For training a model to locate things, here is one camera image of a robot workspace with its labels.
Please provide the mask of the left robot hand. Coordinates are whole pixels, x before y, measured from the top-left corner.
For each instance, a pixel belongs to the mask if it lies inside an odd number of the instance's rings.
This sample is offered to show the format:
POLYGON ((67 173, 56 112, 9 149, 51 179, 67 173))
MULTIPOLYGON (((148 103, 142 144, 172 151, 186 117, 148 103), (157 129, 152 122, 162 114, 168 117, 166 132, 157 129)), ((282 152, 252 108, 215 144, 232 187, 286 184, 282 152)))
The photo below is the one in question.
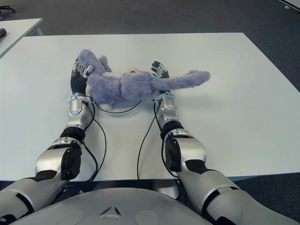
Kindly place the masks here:
POLYGON ((88 65, 87 68, 84 68, 79 63, 78 58, 76 58, 72 67, 70 80, 70 86, 73 95, 86 95, 87 80, 93 70, 94 66, 92 64, 88 65))

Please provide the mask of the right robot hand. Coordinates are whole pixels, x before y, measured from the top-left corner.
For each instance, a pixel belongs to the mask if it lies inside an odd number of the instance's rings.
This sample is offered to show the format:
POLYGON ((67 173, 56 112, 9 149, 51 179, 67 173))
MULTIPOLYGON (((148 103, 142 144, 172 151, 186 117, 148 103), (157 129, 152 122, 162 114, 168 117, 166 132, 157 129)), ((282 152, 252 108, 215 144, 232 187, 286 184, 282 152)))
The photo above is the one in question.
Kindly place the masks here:
POLYGON ((150 82, 150 87, 153 90, 158 90, 160 93, 170 92, 170 88, 167 86, 170 77, 164 65, 154 61, 151 65, 151 70, 154 72, 156 79, 150 82))

